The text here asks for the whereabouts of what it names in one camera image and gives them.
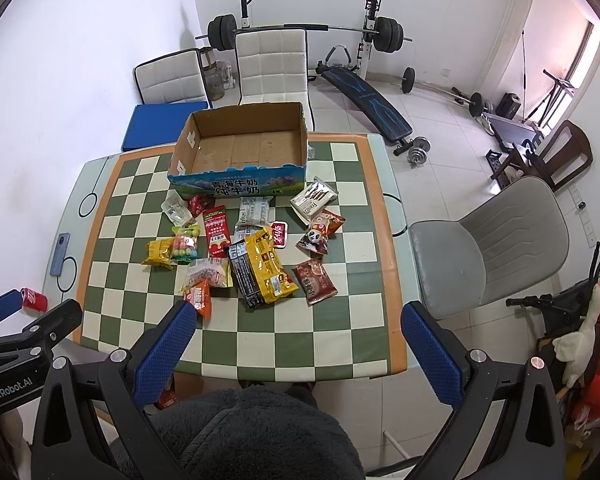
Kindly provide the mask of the small yellow snack bag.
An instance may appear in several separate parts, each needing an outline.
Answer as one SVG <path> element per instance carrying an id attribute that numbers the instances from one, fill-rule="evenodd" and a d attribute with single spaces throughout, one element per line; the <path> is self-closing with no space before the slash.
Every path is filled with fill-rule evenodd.
<path id="1" fill-rule="evenodd" d="M 142 263 L 145 266 L 158 266 L 159 268 L 172 270 L 173 242 L 173 237 L 151 240 L 146 246 L 146 257 Z"/>

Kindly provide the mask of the clear mixed snack bag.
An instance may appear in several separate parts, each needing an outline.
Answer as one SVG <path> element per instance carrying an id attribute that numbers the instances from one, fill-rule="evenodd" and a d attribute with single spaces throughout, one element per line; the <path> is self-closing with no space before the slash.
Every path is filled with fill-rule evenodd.
<path id="1" fill-rule="evenodd" d="M 228 259 L 197 259 L 187 268 L 181 291 L 187 292 L 203 281 L 207 281 L 209 286 L 213 288 L 232 288 L 234 284 Z"/>

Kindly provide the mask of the brown snack packet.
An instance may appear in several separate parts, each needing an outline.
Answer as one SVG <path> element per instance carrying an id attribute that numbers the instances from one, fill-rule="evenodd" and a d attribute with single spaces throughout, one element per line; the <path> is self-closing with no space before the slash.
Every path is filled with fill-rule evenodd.
<path id="1" fill-rule="evenodd" d="M 338 289 L 329 277 L 320 258 L 311 258 L 292 268 L 309 306 L 335 297 Z"/>

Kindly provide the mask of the red green snack packet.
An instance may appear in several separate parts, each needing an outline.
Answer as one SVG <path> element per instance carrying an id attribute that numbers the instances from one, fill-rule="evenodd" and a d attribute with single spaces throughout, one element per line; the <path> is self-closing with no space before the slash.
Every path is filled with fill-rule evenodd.
<path id="1" fill-rule="evenodd" d="M 225 207 L 217 206 L 206 209 L 202 213 L 202 221 L 204 222 L 209 256 L 224 258 L 225 249 L 232 244 Z"/>

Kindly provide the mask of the large yellow black snack bag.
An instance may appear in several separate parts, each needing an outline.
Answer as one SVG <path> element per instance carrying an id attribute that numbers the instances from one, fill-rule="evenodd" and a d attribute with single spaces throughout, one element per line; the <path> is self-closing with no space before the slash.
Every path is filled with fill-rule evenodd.
<path id="1" fill-rule="evenodd" d="M 298 290 L 278 258 L 269 226 L 231 244 L 225 252 L 248 309 L 275 304 Z"/>

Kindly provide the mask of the orange panda snack bag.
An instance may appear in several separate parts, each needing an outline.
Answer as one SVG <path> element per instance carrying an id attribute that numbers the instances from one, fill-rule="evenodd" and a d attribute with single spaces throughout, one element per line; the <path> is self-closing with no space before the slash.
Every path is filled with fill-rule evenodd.
<path id="1" fill-rule="evenodd" d="M 312 219 L 296 246 L 312 254 L 327 255 L 328 240 L 344 225 L 344 222 L 346 218 L 340 214 L 323 209 Z"/>

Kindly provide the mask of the grey barcode snack packet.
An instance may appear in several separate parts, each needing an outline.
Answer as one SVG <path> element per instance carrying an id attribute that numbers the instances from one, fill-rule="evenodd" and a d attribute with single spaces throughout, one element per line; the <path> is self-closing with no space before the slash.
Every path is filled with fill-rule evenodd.
<path id="1" fill-rule="evenodd" d="M 244 240 L 268 225 L 271 197 L 253 196 L 240 200 L 238 219 L 234 229 L 234 241 Z"/>

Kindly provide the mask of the red white jelly cup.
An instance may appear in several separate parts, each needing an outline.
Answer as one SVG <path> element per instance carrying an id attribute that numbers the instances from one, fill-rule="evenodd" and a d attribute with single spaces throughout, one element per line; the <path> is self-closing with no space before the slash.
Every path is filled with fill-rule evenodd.
<path id="1" fill-rule="evenodd" d="M 271 223 L 273 246 L 276 249 L 284 249 L 288 240 L 288 224 L 285 221 L 276 220 Z"/>

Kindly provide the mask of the white chocolate stick packet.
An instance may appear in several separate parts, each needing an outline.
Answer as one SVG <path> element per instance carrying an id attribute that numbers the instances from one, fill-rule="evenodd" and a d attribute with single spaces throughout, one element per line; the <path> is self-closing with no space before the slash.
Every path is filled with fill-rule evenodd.
<path id="1" fill-rule="evenodd" d="M 336 200 L 337 196 L 337 191 L 330 184 L 314 177 L 289 203 L 303 224 L 308 226 L 328 204 Z"/>

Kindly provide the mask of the colourful candy ball bag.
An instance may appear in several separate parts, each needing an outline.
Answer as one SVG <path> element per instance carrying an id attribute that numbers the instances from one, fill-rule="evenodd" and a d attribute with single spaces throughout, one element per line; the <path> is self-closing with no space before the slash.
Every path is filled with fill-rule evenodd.
<path id="1" fill-rule="evenodd" d="M 174 226 L 171 260 L 177 264 L 189 264 L 198 257 L 199 226 Z"/>

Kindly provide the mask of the clear plastic snack packet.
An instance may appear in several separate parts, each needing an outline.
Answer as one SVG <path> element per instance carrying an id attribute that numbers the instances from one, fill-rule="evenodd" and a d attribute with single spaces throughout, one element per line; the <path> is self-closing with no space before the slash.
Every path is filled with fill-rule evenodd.
<path id="1" fill-rule="evenodd" d="M 188 203 L 174 190 L 166 192 L 166 198 L 161 204 L 161 210 L 166 215 L 166 218 L 178 228 L 180 226 L 189 226 L 194 221 Z"/>

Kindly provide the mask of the black fuzzy jacket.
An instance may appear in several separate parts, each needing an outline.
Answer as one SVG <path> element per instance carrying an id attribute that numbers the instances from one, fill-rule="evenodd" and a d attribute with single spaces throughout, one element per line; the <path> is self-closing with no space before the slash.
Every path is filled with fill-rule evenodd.
<path id="1" fill-rule="evenodd" d="M 150 420 L 189 479 L 363 479 L 358 451 L 314 387 L 211 391 Z"/>

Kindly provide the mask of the grey office chair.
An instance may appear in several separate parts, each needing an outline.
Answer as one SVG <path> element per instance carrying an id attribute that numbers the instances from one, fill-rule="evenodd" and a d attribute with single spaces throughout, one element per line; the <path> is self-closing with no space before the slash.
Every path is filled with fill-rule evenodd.
<path id="1" fill-rule="evenodd" d="M 525 177 L 457 221 L 408 228 L 422 303 L 433 318 L 493 304 L 556 274 L 569 233 L 556 197 Z"/>

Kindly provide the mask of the small red triangular packet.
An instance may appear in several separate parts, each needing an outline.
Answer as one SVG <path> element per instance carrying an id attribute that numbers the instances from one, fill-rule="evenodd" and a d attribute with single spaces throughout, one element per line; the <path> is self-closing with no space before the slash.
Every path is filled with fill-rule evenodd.
<path id="1" fill-rule="evenodd" d="M 193 196 L 188 201 L 188 209 L 193 218 L 197 218 L 209 204 L 212 202 L 212 196 L 206 194 L 198 194 Z"/>

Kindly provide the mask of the dark wooden chair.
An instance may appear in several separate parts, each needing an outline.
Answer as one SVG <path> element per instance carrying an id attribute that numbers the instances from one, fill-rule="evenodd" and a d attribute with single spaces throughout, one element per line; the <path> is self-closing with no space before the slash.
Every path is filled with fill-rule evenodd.
<path id="1" fill-rule="evenodd" d="M 590 141 L 570 120 L 561 122 L 546 138 L 538 128 L 490 115 L 491 130 L 501 151 L 490 150 L 490 178 L 505 178 L 507 167 L 524 177 L 538 177 L 557 192 L 583 174 L 593 162 Z"/>

